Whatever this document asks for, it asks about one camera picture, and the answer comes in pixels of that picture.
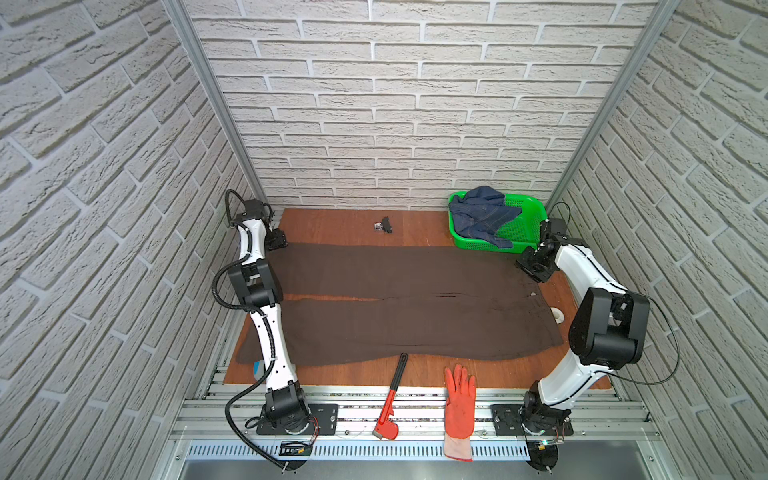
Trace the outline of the brown trousers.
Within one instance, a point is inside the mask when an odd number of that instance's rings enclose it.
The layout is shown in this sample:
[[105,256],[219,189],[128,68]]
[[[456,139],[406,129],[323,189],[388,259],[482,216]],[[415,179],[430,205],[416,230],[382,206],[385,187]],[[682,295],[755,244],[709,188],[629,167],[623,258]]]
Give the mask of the brown trousers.
[[511,360],[563,343],[539,285],[510,254],[293,244],[268,260],[299,366],[400,353]]

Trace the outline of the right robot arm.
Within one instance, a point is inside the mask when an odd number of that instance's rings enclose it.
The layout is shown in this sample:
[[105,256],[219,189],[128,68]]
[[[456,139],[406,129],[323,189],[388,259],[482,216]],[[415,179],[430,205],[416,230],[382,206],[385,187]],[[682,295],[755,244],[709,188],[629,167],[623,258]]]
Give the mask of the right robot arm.
[[539,243],[526,248],[517,265],[539,283],[563,272],[579,301],[568,332],[569,351],[526,392],[520,410],[527,433],[563,434],[582,393],[641,359],[650,301],[620,285],[581,239],[567,234],[562,219],[540,223]]

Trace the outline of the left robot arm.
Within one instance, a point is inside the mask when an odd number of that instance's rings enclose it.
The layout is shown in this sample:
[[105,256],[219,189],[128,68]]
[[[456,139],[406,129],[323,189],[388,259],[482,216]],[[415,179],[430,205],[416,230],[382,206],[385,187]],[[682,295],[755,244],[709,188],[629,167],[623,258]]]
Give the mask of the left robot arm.
[[249,315],[261,348],[261,418],[277,432],[298,435],[312,424],[311,410],[289,361],[281,321],[283,291],[267,259],[267,243],[275,237],[270,208],[256,199],[241,204],[242,212],[227,215],[239,236],[239,256],[225,268],[225,277],[235,293],[234,307]]

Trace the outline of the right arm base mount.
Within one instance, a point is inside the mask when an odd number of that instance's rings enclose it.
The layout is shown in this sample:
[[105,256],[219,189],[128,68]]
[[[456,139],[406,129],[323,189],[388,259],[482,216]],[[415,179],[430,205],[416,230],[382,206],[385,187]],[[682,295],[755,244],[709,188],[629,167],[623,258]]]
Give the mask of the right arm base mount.
[[552,436],[574,434],[570,410],[549,406],[525,407],[522,404],[494,404],[491,417],[497,436]]

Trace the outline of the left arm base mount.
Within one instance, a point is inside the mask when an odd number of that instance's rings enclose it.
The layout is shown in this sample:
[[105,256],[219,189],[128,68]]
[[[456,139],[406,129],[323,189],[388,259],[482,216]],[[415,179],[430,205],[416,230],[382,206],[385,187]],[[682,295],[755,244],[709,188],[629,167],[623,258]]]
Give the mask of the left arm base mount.
[[331,403],[310,403],[309,412],[297,413],[271,421],[267,417],[267,407],[263,406],[256,426],[257,435],[310,436],[319,429],[320,436],[333,436],[336,433],[339,405]]

